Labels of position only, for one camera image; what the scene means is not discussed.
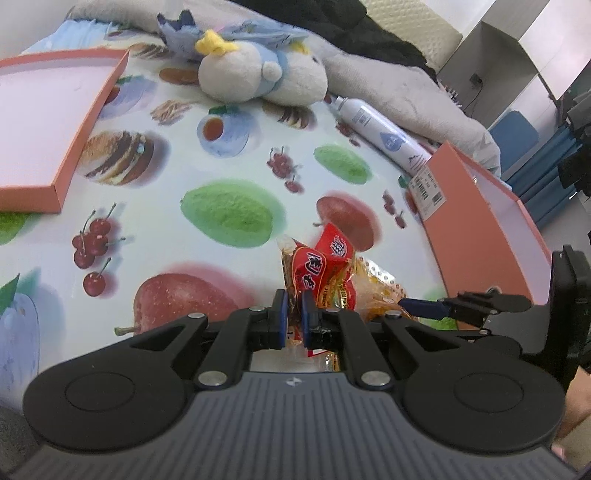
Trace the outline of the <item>person's right hand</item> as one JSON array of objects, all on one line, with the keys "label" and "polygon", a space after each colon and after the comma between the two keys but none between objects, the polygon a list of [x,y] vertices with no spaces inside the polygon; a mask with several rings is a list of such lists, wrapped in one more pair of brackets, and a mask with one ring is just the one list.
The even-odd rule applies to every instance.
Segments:
[{"label": "person's right hand", "polygon": [[552,450],[576,469],[590,462],[590,374],[578,368],[566,394],[566,409]]}]

